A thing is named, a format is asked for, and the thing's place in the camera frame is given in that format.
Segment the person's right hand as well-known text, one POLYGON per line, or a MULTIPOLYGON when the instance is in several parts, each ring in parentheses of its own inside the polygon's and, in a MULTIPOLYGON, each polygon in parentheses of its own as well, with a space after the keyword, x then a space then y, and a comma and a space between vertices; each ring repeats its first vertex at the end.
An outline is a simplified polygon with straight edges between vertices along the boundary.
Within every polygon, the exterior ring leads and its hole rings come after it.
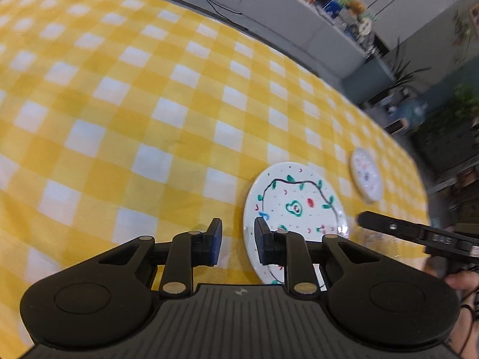
POLYGON ((478 274, 461 271, 445 278, 460 294, 460 315, 452 329, 449 347, 460 358, 478 358, 478 316, 476 316, 476 296, 478 295, 478 274))

